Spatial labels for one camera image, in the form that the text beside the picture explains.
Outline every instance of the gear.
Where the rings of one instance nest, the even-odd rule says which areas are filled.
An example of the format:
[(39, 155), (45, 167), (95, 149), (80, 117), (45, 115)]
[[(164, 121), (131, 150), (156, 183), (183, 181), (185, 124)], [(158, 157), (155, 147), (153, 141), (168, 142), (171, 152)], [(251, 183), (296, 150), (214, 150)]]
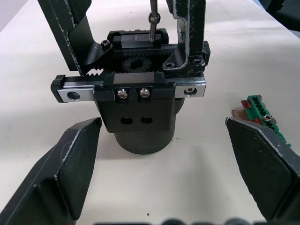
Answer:
[(148, 72), (151, 66), (151, 60), (146, 57), (132, 57), (122, 63), (122, 69), (126, 73)]

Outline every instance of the black cylinder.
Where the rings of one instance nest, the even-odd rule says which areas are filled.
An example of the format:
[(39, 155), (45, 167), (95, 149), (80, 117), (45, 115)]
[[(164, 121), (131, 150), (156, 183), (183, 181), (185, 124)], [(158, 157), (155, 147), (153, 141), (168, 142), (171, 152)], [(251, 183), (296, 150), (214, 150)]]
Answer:
[(172, 140), (175, 131), (176, 114), (183, 106), (184, 98), (175, 99), (174, 116), (170, 130), (157, 132), (115, 133), (119, 145), (135, 154), (148, 155), (162, 150)]

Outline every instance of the mounting hole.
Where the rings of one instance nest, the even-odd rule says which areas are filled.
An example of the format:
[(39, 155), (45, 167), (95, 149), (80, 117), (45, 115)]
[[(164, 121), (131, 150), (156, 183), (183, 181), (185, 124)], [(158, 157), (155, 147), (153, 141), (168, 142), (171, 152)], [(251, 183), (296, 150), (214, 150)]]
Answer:
[(191, 97), (197, 93), (197, 89), (193, 87), (186, 88), (184, 94), (188, 97)]
[(138, 68), (141, 68), (144, 64), (144, 61), (141, 60), (141, 59), (137, 59), (137, 60), (134, 60), (131, 64), (130, 64), (130, 67), (129, 69), (138, 69)]
[(129, 117), (123, 117), (123, 118), (121, 118), (121, 123), (123, 123), (123, 124), (132, 124), (133, 120)]
[(167, 68), (172, 68), (174, 66), (175, 66), (175, 64), (172, 63), (172, 62), (168, 62), (168, 63), (165, 64), (165, 67), (167, 67)]
[(198, 60), (198, 59), (193, 60), (193, 63), (194, 63), (195, 65), (199, 65), (199, 64), (201, 64), (201, 60)]
[(73, 100), (73, 101), (78, 101), (80, 99), (80, 95), (77, 92), (74, 92), (74, 91), (68, 92), (67, 97), (70, 100)]
[(153, 119), (151, 117), (142, 117), (141, 122), (142, 123), (152, 123)]

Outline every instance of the screw head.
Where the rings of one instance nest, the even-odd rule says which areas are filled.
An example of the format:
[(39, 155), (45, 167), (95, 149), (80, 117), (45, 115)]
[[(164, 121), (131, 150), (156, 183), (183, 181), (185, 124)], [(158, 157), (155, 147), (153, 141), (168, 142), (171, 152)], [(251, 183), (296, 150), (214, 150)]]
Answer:
[(140, 90), (140, 97), (144, 98), (144, 99), (149, 98), (150, 97), (150, 91), (147, 88), (142, 88)]
[(193, 93), (195, 88), (187, 88), (186, 93)]
[(111, 42), (109, 40), (103, 40), (101, 42), (101, 46), (104, 50), (107, 50), (111, 46)]
[(264, 120), (265, 122), (271, 122), (271, 121), (272, 121), (272, 116), (265, 115), (265, 116), (263, 117), (263, 120)]
[(118, 97), (118, 99), (124, 100), (124, 99), (128, 98), (128, 94), (127, 94), (126, 90), (124, 88), (122, 88), (122, 89), (118, 90), (117, 97)]

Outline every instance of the black plastic part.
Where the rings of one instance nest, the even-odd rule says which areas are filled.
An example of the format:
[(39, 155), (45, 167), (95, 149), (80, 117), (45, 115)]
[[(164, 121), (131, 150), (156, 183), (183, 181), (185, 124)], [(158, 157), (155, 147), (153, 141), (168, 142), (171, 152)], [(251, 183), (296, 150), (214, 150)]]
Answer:
[(260, 0), (260, 3), (287, 29), (300, 31), (300, 2), (298, 0)]
[(203, 59), (205, 66), (207, 66), (210, 61), (210, 45), (208, 44), (208, 41), (203, 42)]
[[(118, 99), (117, 91), (120, 88), (127, 91), (126, 100)], [(138, 91), (141, 88), (150, 90), (148, 99), (140, 98)], [(96, 87), (94, 98), (108, 132), (159, 132), (168, 131), (172, 127), (175, 115), (174, 92), (173, 83), (109, 84), (108, 87)], [(130, 125), (122, 123), (123, 117), (131, 118), (133, 123)], [(142, 117), (151, 117), (153, 122), (141, 123)]]
[(135, 154), (148, 155), (162, 150), (172, 140), (175, 131), (176, 114), (182, 108), (184, 98), (174, 102), (174, 116), (167, 131), (115, 133), (119, 145)]
[(113, 58), (107, 61), (103, 67), (106, 72), (128, 73), (124, 68), (124, 63), (132, 58), (139, 58), (140, 60), (151, 62), (151, 66), (147, 72), (163, 72), (163, 63), (175, 49), (176, 45), (162, 45), (160, 48), (123, 49), (122, 51), (115, 51)]
[(60, 90), (65, 83), (65, 77), (66, 75), (57, 75), (50, 86), (52, 94), (59, 103), (64, 103), (57, 91)]
[(91, 0), (68, 0), (73, 18), (76, 23), (80, 23), (84, 15), (88, 11), (92, 1)]
[[(74, 59), (72, 58), (72, 52), (70, 51), (70, 47), (67, 43), (67, 33), (63, 32), (61, 29), (65, 31), (69, 31), (74, 29), (74, 25), (72, 23), (72, 20), (70, 18), (70, 14), (68, 14), (68, 10), (66, 9), (67, 6), (65, 5), (65, 1), (57, 1), (57, 4), (54, 2), (54, 6), (52, 5), (52, 0), (38, 0), (43, 13), (45, 15), (45, 18), (47, 19), (49, 26), (51, 28), (51, 31), (56, 39), (56, 42), (60, 48), (60, 51), (71, 71), (76, 71), (77, 67), (74, 62)], [(59, 11), (59, 8), (65, 9), (68, 15), (63, 14), (63, 16), (66, 17), (66, 19), (58, 19), (58, 16), (60, 16), (60, 13), (56, 12)]]
[(142, 42), (140, 44), (139, 41), (135, 41), (134, 42), (135, 48), (138, 48), (139, 46), (143, 48), (145, 47), (159, 48), (161, 45), (166, 45), (169, 43), (169, 36), (166, 29), (156, 30), (156, 39), (153, 43), (149, 41), (149, 34), (150, 34), (149, 30), (134, 30), (134, 31), (116, 30), (116, 31), (109, 32), (107, 39), (113, 44), (115, 51), (122, 51), (122, 49), (126, 49), (127, 47), (123, 47), (121, 42), (122, 39), (127, 40), (129, 37), (132, 37), (133, 40), (136, 40), (135, 37), (148, 36), (148, 40), (141, 38)]
[(169, 11), (177, 20), (178, 44), (164, 63), (168, 76), (191, 77), (203, 72), (208, 63), (203, 50), (205, 0), (167, 0)]
[(227, 118), (240, 173), (268, 221), (300, 220), (300, 157), (270, 128)]
[(31, 169), (0, 214), (1, 225), (74, 225), (96, 158), (101, 119), (70, 127)]
[[(151, 225), (149, 223), (97, 223), (95, 225)], [(186, 225), (186, 223), (177, 220), (177, 219), (169, 219), (167, 221), (164, 221), (162, 225)], [(191, 225), (216, 225), (215, 223), (209, 223), (209, 222), (195, 222)], [(224, 225), (250, 225), (250, 223), (246, 222), (243, 219), (231, 219), (224, 223)], [(266, 223), (266, 222), (256, 222), (253, 223), (253, 225), (299, 225), (297, 222), (285, 222), (285, 223)]]

